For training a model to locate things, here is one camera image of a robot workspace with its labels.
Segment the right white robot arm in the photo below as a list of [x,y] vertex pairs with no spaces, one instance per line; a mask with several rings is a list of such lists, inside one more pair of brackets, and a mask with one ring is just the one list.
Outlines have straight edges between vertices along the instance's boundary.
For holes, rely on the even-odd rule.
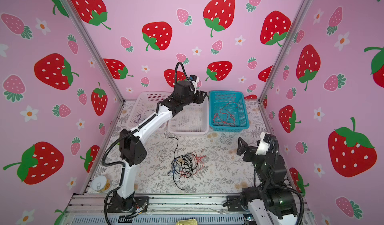
[[302,224],[304,198],[285,184],[287,169],[277,138],[264,134],[255,147],[239,138],[237,155],[252,163],[254,180],[259,180],[260,184],[242,189],[237,196],[227,196],[223,207],[232,212],[251,213],[256,225],[289,225],[293,219],[297,225]]

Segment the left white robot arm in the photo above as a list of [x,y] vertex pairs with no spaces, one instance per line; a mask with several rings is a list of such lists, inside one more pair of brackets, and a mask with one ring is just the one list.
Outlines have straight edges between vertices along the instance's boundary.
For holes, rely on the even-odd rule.
[[175,67],[174,91],[163,101],[159,101],[155,112],[131,130],[122,130],[119,138],[105,151],[102,165],[122,166],[117,188],[107,193],[104,200],[104,214],[131,212],[135,208],[134,183],[139,164],[147,156],[145,143],[165,122],[174,118],[191,103],[201,104],[207,93],[197,89],[199,78],[187,75],[184,65],[178,62]]

